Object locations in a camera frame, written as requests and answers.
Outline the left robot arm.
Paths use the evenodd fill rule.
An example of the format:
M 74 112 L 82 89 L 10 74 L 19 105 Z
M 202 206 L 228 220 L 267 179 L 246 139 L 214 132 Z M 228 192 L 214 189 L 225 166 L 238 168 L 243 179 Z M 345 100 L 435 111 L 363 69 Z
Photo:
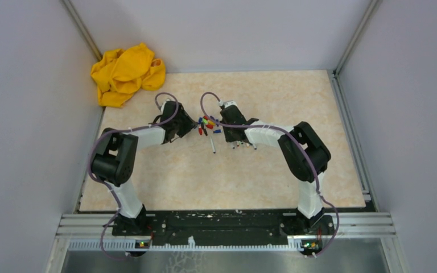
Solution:
M 147 218 L 142 216 L 146 214 L 145 206 L 131 182 L 137 152 L 171 143 L 198 126 L 180 102 L 167 101 L 160 110 L 161 114 L 147 126 L 126 130 L 105 128 L 90 156 L 90 177 L 111 191 L 118 214 L 127 219 L 125 227 L 134 235 L 143 234 L 148 227 Z

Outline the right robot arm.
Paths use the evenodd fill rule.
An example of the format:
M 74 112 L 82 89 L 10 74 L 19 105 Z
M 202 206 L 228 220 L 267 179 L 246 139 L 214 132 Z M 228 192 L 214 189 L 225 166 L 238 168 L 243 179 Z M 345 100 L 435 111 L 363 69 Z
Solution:
M 313 234 L 320 226 L 323 204 L 318 191 L 320 177 L 328 168 L 331 153 L 312 126 L 301 121 L 295 126 L 274 126 L 256 118 L 246 119 L 235 101 L 220 102 L 220 125 L 228 143 L 243 142 L 280 149 L 287 166 L 299 180 L 298 228 Z

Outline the blue capped white marker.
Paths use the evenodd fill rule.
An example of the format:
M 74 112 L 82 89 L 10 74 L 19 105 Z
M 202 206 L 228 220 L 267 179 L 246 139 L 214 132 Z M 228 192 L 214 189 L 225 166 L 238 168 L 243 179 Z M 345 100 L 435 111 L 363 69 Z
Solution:
M 210 140 L 210 143 L 211 143 L 212 151 L 213 151 L 214 154 L 216 154 L 216 147 L 215 147 L 213 138 L 211 136 L 209 136 L 209 140 Z

